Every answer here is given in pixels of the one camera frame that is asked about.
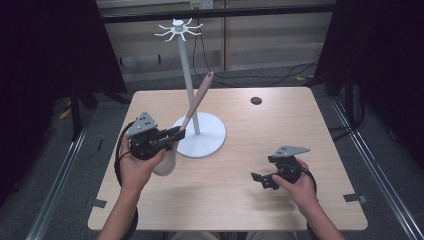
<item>white stand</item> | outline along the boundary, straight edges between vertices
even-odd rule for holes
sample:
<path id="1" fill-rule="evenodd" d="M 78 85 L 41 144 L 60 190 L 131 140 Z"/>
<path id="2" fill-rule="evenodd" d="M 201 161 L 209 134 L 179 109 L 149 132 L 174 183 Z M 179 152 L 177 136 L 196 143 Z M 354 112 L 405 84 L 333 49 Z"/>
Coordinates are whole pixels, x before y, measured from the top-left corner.
<path id="1" fill-rule="evenodd" d="M 170 29 L 168 32 L 155 35 L 164 36 L 168 33 L 172 33 L 171 38 L 166 40 L 166 42 L 172 40 L 175 35 L 178 35 L 178 47 L 180 50 L 181 64 L 183 67 L 187 95 L 191 105 L 194 99 L 194 94 L 184 33 L 188 32 L 192 35 L 199 35 L 200 33 L 193 33 L 188 29 L 199 28 L 203 24 L 197 27 L 187 27 L 186 25 L 188 25 L 190 22 L 191 19 L 186 24 L 184 24 L 182 20 L 174 19 L 173 27 L 165 28 L 159 25 L 163 29 Z M 185 118 L 185 116 L 181 117 L 174 124 L 174 126 L 181 126 Z M 194 113 L 192 119 L 187 125 L 185 138 L 180 140 L 177 150 L 180 154 L 189 158 L 207 157 L 215 153 L 222 146 L 225 140 L 225 135 L 225 126 L 219 118 L 209 113 Z"/>

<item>gray carpet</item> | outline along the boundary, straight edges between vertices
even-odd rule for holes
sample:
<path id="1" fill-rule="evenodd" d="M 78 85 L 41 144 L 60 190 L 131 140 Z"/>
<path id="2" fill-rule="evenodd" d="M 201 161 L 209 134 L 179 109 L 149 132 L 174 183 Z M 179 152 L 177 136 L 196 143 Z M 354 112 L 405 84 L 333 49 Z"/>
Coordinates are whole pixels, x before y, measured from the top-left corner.
<path id="1" fill-rule="evenodd" d="M 288 68 L 257 69 L 218 73 L 218 75 L 227 77 L 285 76 L 288 70 Z M 311 67 L 300 75 L 304 77 L 313 75 L 313 73 L 314 67 Z M 224 84 L 215 82 L 212 87 L 266 87 L 277 82 L 273 85 L 274 87 L 292 87 L 304 83 L 294 77 L 284 81 L 280 81 L 281 79 L 281 77 L 275 79 L 216 77 L 216 81 Z M 200 78 L 193 76 L 194 87 L 196 88 L 199 84 Z M 129 93 L 122 94 L 122 96 L 130 99 L 132 94 L 138 90 L 184 89 L 185 85 L 184 79 L 179 77 L 132 82 L 127 84 L 127 88 Z M 340 126 L 341 121 L 325 94 L 324 86 L 314 86 L 312 90 L 327 126 Z M 98 232 L 91 231 L 87 227 L 87 220 L 91 212 L 89 203 L 90 199 L 96 196 L 100 187 L 128 106 L 114 102 L 103 95 L 96 97 L 99 100 L 99 106 L 92 113 L 94 115 L 90 124 L 86 125 L 84 144 L 61 192 L 60 200 L 44 234 L 44 239 L 93 239 L 98 235 Z M 0 209 L 0 239 L 25 239 L 27 236 L 69 149 L 72 137 L 71 124 L 70 117 L 58 120 L 57 116 L 54 116 L 52 127 L 47 132 L 32 171 L 21 181 L 20 190 L 10 195 Z M 415 164 L 401 142 L 393 141 L 390 138 L 387 126 L 369 106 L 366 106 L 365 118 L 359 131 L 371 147 L 376 161 L 422 228 L 424 223 L 421 208 L 421 202 L 424 200 L 424 186 L 421 184 L 424 180 L 423 170 Z M 331 132 L 332 136 L 338 136 L 341 133 L 342 131 Z M 364 231 L 344 232 L 347 239 L 407 239 L 402 226 L 350 137 L 347 135 L 340 138 L 335 141 L 335 145 L 355 192 L 365 195 L 368 199 L 368 202 L 362 204 L 369 222 L 368 228 Z M 298 236 L 299 239 L 309 239 L 305 232 L 299 233 Z M 137 231 L 133 239 L 156 240 L 161 237 L 162 233 L 159 232 Z"/>

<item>black horizontal beam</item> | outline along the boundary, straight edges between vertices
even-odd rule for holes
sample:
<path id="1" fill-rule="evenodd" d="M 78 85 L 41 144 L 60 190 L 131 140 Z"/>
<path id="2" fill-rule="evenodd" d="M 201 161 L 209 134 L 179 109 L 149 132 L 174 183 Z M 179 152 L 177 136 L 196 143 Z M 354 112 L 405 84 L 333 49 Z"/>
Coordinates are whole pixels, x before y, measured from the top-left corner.
<path id="1" fill-rule="evenodd" d="M 189 11 L 143 13 L 143 14 L 113 14 L 113 15 L 102 15 L 100 21 L 107 24 L 107 23 L 147 22 L 147 21 L 189 19 L 189 18 L 220 18 L 220 17 L 258 16 L 258 15 L 320 13 L 320 12 L 334 12 L 336 10 L 350 9 L 352 7 L 358 7 L 358 6 L 359 5 L 336 7 L 336 4 L 321 4 L 321 5 L 297 5 L 297 6 L 285 6 L 285 7 L 226 8 L 226 9 L 211 9 L 211 10 L 197 10 L 197 11 L 189 10 Z"/>

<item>round white base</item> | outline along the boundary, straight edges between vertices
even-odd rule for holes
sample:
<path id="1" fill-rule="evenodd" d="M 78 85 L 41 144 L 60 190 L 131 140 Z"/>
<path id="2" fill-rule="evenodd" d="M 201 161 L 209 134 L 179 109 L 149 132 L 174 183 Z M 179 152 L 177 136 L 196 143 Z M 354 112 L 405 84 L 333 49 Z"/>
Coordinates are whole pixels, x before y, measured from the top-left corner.
<path id="1" fill-rule="evenodd" d="M 178 152 L 189 158 L 203 158 L 212 155 L 223 144 L 226 136 L 225 126 L 222 121 L 212 114 L 198 112 L 200 134 L 194 132 L 193 120 L 186 127 L 185 138 L 178 144 Z M 185 116 L 174 124 L 181 126 Z"/>

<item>hand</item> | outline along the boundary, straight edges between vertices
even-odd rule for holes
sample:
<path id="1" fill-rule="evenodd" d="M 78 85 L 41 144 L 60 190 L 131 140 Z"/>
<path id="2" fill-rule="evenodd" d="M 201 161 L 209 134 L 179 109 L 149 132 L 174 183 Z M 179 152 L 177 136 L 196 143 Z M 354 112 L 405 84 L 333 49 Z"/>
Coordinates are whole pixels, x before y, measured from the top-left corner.
<path id="1" fill-rule="evenodd" d="M 121 143 L 121 191 L 140 193 L 152 175 L 153 168 L 165 157 L 166 150 L 160 150 L 154 157 L 143 161 L 135 158 L 129 147 L 129 139 L 124 136 Z"/>
<path id="2" fill-rule="evenodd" d="M 300 163 L 300 166 L 309 169 L 308 165 L 304 161 L 298 158 L 297 161 Z M 306 208 L 313 207 L 318 204 L 314 190 L 314 183 L 305 173 L 302 172 L 300 178 L 294 184 L 287 182 L 278 175 L 273 175 L 272 180 L 290 193 L 294 203 L 299 207 L 299 211 L 302 214 Z"/>

